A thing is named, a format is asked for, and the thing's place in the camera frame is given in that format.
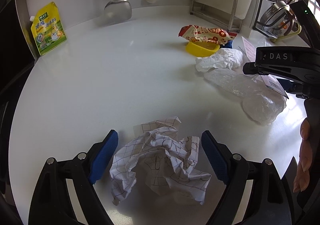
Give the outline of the person's right hand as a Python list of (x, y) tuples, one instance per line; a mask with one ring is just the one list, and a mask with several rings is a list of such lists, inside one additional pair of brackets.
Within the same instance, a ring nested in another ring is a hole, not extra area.
[(304, 119), (300, 126), (300, 135), (302, 143), (300, 145), (296, 177), (293, 181), (293, 192), (304, 191), (310, 182), (309, 169), (312, 163), (312, 148), (309, 141), (310, 124), (307, 118)]

